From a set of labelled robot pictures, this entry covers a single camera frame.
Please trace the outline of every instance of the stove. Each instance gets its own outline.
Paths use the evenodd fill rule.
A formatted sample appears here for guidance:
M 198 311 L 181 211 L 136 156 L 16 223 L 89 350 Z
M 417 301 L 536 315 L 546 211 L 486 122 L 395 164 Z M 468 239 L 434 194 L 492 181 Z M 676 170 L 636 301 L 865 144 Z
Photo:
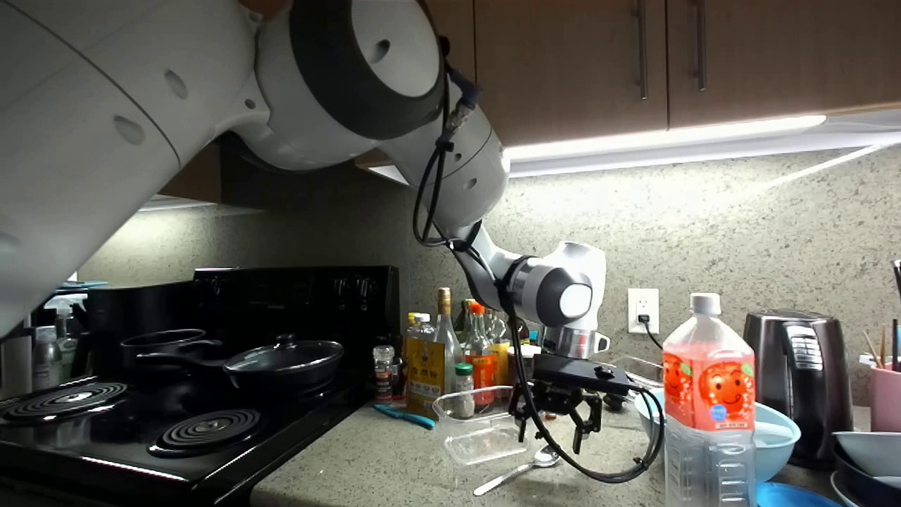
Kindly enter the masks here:
M 58 505 L 247 505 L 258 480 L 371 401 L 371 347 L 399 325 L 395 268 L 211 271 L 195 280 L 215 288 L 215 299 L 198 304 L 205 315 L 181 325 L 205 325 L 227 352 L 261 347 L 270 332 L 340 340 L 347 354 L 336 378 L 291 401 L 258 401 L 188 375 L 136 378 L 109 361 L 125 335 L 92 329 L 106 340 L 101 367 L 112 368 L 96 367 L 0 402 L 0 494 L 15 488 Z M 112 306 L 112 321 L 136 321 L 127 304 Z

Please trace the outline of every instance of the kitchen counter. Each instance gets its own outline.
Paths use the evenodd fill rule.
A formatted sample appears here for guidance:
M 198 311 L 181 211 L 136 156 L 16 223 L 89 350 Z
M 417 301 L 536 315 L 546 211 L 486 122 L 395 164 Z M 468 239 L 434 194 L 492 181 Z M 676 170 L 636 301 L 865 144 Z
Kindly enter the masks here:
M 553 433 L 569 449 L 569 421 L 555 421 Z M 664 470 L 662 456 L 647 474 L 624 485 L 599 485 L 569 466 L 530 470 L 515 481 L 496 488 L 477 499 L 474 488 L 489 481 L 531 459 L 530 450 L 463 467 L 443 449 L 444 428 L 426 430 L 412 423 L 389 421 L 368 405 L 357 409 L 319 442 L 284 463 L 275 474 L 261 480 L 253 491 L 253 507 L 296 507 L 296 505 L 605 505 L 605 507 L 657 507 L 662 505 Z M 591 433 L 577 463 L 591 470 L 617 474 L 646 453 L 647 436 L 640 418 L 609 413 L 605 428 Z M 788 467 L 779 480 L 824 494 L 824 477 Z

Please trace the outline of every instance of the kettle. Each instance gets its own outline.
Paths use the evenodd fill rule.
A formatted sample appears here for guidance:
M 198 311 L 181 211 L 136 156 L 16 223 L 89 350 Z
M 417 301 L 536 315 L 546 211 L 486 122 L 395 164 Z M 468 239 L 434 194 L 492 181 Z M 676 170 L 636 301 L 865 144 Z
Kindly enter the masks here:
M 757 361 L 757 402 L 802 430 L 792 466 L 834 467 L 834 430 L 850 430 L 841 325 L 816 312 L 748 312 L 743 339 Z

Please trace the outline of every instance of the wall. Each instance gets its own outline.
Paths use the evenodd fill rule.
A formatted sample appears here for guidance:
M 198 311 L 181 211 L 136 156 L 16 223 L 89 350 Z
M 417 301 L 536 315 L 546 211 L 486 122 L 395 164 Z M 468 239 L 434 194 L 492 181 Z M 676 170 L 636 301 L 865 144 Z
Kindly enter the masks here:
M 748 311 L 816 311 L 841 319 L 848 354 L 888 335 L 901 299 L 901 150 L 816 171 L 834 152 L 513 181 L 486 218 L 499 246 L 546 254 L 560 239 L 605 252 L 599 329 L 615 352 L 653 357 L 624 335 L 624 291 L 662 291 L 662 335 L 686 319 L 693 291 L 717 291 L 726 321 Z M 399 266 L 402 306 L 430 311 L 434 288 L 464 294 L 450 254 L 412 239 L 413 191 L 371 181 L 268 171 L 243 181 L 256 204 L 133 218 L 82 280 L 146 284 L 195 266 Z

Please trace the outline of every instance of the label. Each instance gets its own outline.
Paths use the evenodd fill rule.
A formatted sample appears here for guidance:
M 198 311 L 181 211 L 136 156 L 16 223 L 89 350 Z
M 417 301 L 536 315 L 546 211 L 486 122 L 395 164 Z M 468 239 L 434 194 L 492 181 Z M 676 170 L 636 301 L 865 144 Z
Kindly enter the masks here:
M 754 428 L 754 354 L 664 352 L 667 418 L 703 430 Z
M 444 347 L 437 340 L 406 339 L 406 409 L 434 418 L 430 402 L 444 391 Z

